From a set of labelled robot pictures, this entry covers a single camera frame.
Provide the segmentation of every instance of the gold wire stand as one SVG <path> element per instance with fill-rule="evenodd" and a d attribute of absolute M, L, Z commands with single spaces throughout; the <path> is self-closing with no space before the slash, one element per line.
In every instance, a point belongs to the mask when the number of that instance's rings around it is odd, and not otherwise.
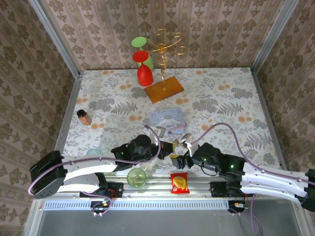
<path fill-rule="evenodd" d="M 154 84 L 152 86 L 146 87 L 144 90 L 147 93 L 148 97 L 152 101 L 152 103 L 160 102 L 161 100 L 164 100 L 168 97 L 171 97 L 177 93 L 180 93 L 184 91 L 184 88 L 181 86 L 181 84 L 178 82 L 178 80 L 173 76 L 169 79 L 165 79 L 165 72 L 164 70 L 167 68 L 167 63 L 169 62 L 169 58 L 165 56 L 166 53 L 174 54 L 174 55 L 183 55 L 187 52 L 187 47 L 180 46 L 179 47 L 179 53 L 170 52 L 169 49 L 174 46 L 175 44 L 179 43 L 183 39 L 183 34 L 178 32 L 175 33 L 174 38 L 178 38 L 178 40 L 170 45 L 166 45 L 166 37 L 167 37 L 167 31 L 166 29 L 158 29 L 157 35 L 163 35 L 164 41 L 160 44 L 155 44 L 151 40 L 147 38 L 147 41 L 149 41 L 151 44 L 153 44 L 156 49 L 148 52 L 157 52 L 160 54 L 160 60 L 158 63 L 162 66 L 161 68 L 161 75 L 162 75 L 162 81 Z"/>

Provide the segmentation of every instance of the metal frame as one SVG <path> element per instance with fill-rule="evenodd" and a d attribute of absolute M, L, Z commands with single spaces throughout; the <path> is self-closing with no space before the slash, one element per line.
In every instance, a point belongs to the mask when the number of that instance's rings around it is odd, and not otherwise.
<path fill-rule="evenodd" d="M 273 142 L 273 144 L 275 146 L 275 151 L 277 153 L 278 160 L 279 160 L 282 168 L 284 170 L 287 170 L 285 159 L 284 159 L 284 156 L 282 154 L 281 147 L 280 147 L 280 144 L 279 144 L 279 141 L 278 141 L 278 138 L 277 138 L 276 130 L 275 130 L 274 126 L 273 126 L 273 123 L 272 123 L 272 120 L 271 120 L 271 116 L 269 114 L 268 106 L 267 106 L 266 100 L 264 98 L 264 94 L 262 92 L 262 89 L 261 89 L 261 86 L 260 86 L 257 74 L 255 73 L 255 71 L 253 71 L 253 69 L 251 69 L 251 72 L 252 72 L 252 78 L 254 80 L 254 84 L 256 86 L 256 91 L 257 91 L 257 94 L 258 94 L 258 98 L 260 100 L 260 104 L 261 104 L 262 110 L 263 110 L 264 115 L 266 117 L 266 123 L 268 125 L 268 129 L 269 129 L 269 132 L 270 132 L 271 140 L 272 140 L 272 142 Z"/>
<path fill-rule="evenodd" d="M 60 150 L 62 152 L 65 144 L 65 140 L 67 137 L 67 133 L 69 130 L 69 126 L 71 123 L 74 107 L 75 107 L 75 101 L 77 99 L 80 85 L 82 81 L 82 76 L 80 75 L 80 79 L 75 81 L 75 84 L 72 89 L 72 93 L 70 96 L 69 104 L 67 106 L 67 110 L 65 113 L 65 119 L 63 121 L 61 130 L 60 130 L 60 137 L 58 137 L 58 141 L 56 143 L 56 149 Z M 271 138 L 273 140 L 275 151 L 277 152 L 278 159 L 282 165 L 282 168 L 287 170 L 283 154 L 280 149 L 280 145 L 277 139 L 277 135 L 275 132 L 275 129 L 272 125 L 271 117 L 268 112 L 267 104 L 264 100 L 264 96 L 261 90 L 261 87 L 259 85 L 259 81 L 257 78 L 257 75 L 252 72 L 252 77 L 254 84 L 256 86 L 256 90 L 258 93 L 258 98 L 261 102 L 261 106 L 263 109 L 263 112 L 266 117 L 266 122 L 270 131 Z M 147 179 L 147 184 L 145 186 L 145 189 L 134 189 L 130 185 L 128 185 L 126 176 L 107 176 L 107 181 L 109 182 L 123 182 L 124 183 L 124 193 L 122 202 L 125 203 L 133 203 L 133 202 L 145 202 L 145 201 L 173 201 L 176 203 L 185 203 L 187 200 L 189 201 L 204 201 L 204 202 L 211 202 L 211 201 L 217 201 L 217 199 L 211 198 L 211 193 L 209 191 L 209 182 L 210 181 L 223 181 L 223 178 L 221 177 L 205 177 L 205 176 L 193 176 L 189 177 L 189 195 L 183 195 L 183 196 L 175 196 L 169 194 L 170 192 L 170 186 L 171 186 L 171 180 L 169 178 L 169 175 L 153 175 L 152 177 L 149 177 Z M 260 198 L 257 199 L 276 199 L 269 196 L 260 196 Z M 49 198 L 46 198 L 45 200 L 34 200 L 28 219 L 26 223 L 26 227 L 24 230 L 23 235 L 24 236 L 35 236 L 39 229 L 39 224 L 41 221 L 41 217 L 43 215 L 43 210 L 45 207 L 46 201 L 86 201 L 87 199 L 80 199 L 79 193 L 58 193 L 54 196 L 51 196 Z M 229 198 L 229 199 L 221 199 L 221 200 L 240 200 L 238 198 Z M 313 223 L 311 221 L 310 214 L 304 210 L 300 205 L 296 203 L 292 203 L 292 207 L 294 209 L 295 217 L 297 219 L 301 234 L 303 236 L 312 236 L 314 234 L 314 228 Z"/>
<path fill-rule="evenodd" d="M 59 135 L 56 141 L 55 150 L 59 150 L 60 153 L 63 152 L 63 148 L 65 145 L 65 141 L 68 136 L 69 127 L 72 120 L 72 115 L 75 107 L 76 100 L 78 98 L 78 94 L 81 87 L 81 82 L 83 78 L 84 73 L 80 73 L 80 76 L 78 79 L 76 79 L 73 83 L 71 95 L 68 101 L 67 109 L 65 111 L 64 117 L 63 117 L 63 123 L 61 125 Z"/>
<path fill-rule="evenodd" d="M 49 200 L 43 210 L 88 210 L 93 200 Z M 228 210 L 228 200 L 129 200 L 116 199 L 111 210 Z"/>
<path fill-rule="evenodd" d="M 258 52 L 254 63 L 252 64 L 252 69 L 255 73 L 258 73 L 261 69 L 298 2 L 299 0 L 286 0 L 284 2 L 274 24 L 272 25 L 265 41 L 263 42 L 263 45 Z"/>
<path fill-rule="evenodd" d="M 277 134 L 276 134 L 275 128 L 273 126 L 271 116 L 269 114 L 267 103 L 266 103 L 266 100 L 264 99 L 264 95 L 263 95 L 257 74 L 255 71 L 253 71 L 253 69 L 251 69 L 251 72 L 252 72 L 252 78 L 253 78 L 255 86 L 256 86 L 257 94 L 258 94 L 258 97 L 259 97 L 259 100 L 261 103 L 261 107 L 262 107 L 262 110 L 263 110 L 264 115 L 266 117 L 266 122 L 268 125 L 270 136 L 271 136 L 272 142 L 275 146 L 275 151 L 277 153 L 278 160 L 281 163 L 281 167 L 284 170 L 287 170 L 285 159 L 284 159 L 284 156 L 283 156 L 282 151 L 281 151 L 281 147 L 280 147 L 280 144 L 279 144 L 279 141 L 277 138 Z M 301 234 L 303 236 L 315 235 L 315 230 L 314 230 L 314 226 L 313 226 L 313 222 L 312 222 L 310 213 L 307 210 L 303 209 L 301 207 L 301 205 L 299 205 L 297 203 L 292 202 L 292 207 L 293 207 L 295 218 L 296 218 L 297 223 L 299 225 Z"/>
<path fill-rule="evenodd" d="M 48 17 L 48 13 L 45 11 L 45 8 L 42 6 L 42 1 L 40 0 L 30 0 L 30 4 L 32 5 L 34 11 L 37 13 L 40 21 L 44 25 L 47 33 L 53 40 L 57 50 L 61 54 L 62 58 L 64 59 L 66 65 L 68 66 L 69 70 L 71 71 L 73 77 L 77 79 L 79 77 L 79 69 L 77 68 L 75 62 L 72 60 L 72 56 L 69 51 L 66 49 L 65 45 L 63 44 L 60 36 L 54 27 L 51 19 Z"/>
<path fill-rule="evenodd" d="M 55 145 L 55 150 L 59 150 L 60 153 L 63 152 L 63 148 L 65 145 L 65 141 L 67 139 L 72 114 L 74 111 L 75 103 L 80 91 L 81 82 L 82 82 L 83 73 L 80 74 L 78 79 L 74 81 L 71 95 L 68 101 L 67 109 L 64 114 L 63 123 L 60 128 L 60 132 L 57 138 L 57 142 Z M 43 215 L 43 207 L 45 205 L 46 200 L 33 200 L 31 205 L 31 209 L 28 215 L 28 219 L 25 224 L 25 228 L 23 231 L 23 236 L 35 236 L 37 235 L 38 227 L 40 224 L 41 217 Z"/>

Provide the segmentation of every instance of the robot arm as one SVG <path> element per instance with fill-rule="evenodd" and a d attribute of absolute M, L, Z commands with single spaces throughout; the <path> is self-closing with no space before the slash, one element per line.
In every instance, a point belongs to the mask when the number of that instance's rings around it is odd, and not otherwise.
<path fill-rule="evenodd" d="M 183 156 L 172 158 L 173 165 L 178 169 L 198 165 L 216 172 L 226 180 L 230 197 L 264 194 L 287 199 L 301 204 L 307 210 L 315 211 L 315 186 L 307 183 L 314 182 L 315 170 L 302 173 L 253 166 L 242 157 L 222 154 L 209 143 L 191 145 L 184 139 L 182 144 L 189 150 Z"/>
<path fill-rule="evenodd" d="M 133 165 L 150 161 L 157 156 L 164 159 L 173 152 L 173 145 L 158 141 L 154 135 L 149 138 L 139 135 L 129 144 L 111 150 L 111 158 L 96 156 L 61 156 L 53 151 L 38 161 L 30 169 L 33 195 L 37 199 L 46 198 L 57 192 L 84 191 L 92 193 L 99 188 L 108 188 L 103 173 L 131 168 Z"/>

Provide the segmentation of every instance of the light blue bowl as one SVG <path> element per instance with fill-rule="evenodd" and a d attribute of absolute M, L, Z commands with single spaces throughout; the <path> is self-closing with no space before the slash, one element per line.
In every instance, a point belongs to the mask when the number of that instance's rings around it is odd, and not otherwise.
<path fill-rule="evenodd" d="M 93 148 L 93 149 L 87 151 L 87 156 L 98 155 L 98 154 L 102 154 L 102 151 L 99 150 L 98 148 Z"/>

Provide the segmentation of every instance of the floral tablecloth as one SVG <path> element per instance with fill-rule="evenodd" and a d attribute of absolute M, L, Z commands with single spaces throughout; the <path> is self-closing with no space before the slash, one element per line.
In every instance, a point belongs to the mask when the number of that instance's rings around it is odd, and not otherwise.
<path fill-rule="evenodd" d="M 143 125 L 150 125 L 151 111 L 180 107 L 185 114 L 186 133 L 198 138 L 210 125 L 226 122 L 235 129 L 249 159 L 257 164 L 279 167 L 249 68 L 167 69 L 165 73 L 167 77 L 175 76 L 184 91 L 152 104 L 137 82 L 137 70 L 86 71 L 63 154 L 86 155 L 88 150 L 98 148 L 107 156 L 113 156 L 111 149 L 139 134 L 149 134 Z M 154 70 L 154 80 L 154 83 L 161 80 L 159 69 Z M 78 120 L 76 112 L 80 109 L 92 117 L 91 126 L 83 126 Z M 162 140 L 171 142 L 168 137 Z M 231 131 L 225 126 L 217 126 L 203 142 L 209 142 L 222 153 L 240 155 Z M 185 152 L 176 148 L 177 154 Z M 179 171 L 168 157 L 143 164 L 141 168 L 148 174 Z M 115 174 L 126 175 L 129 171 Z M 183 171 L 202 174 L 197 166 Z"/>

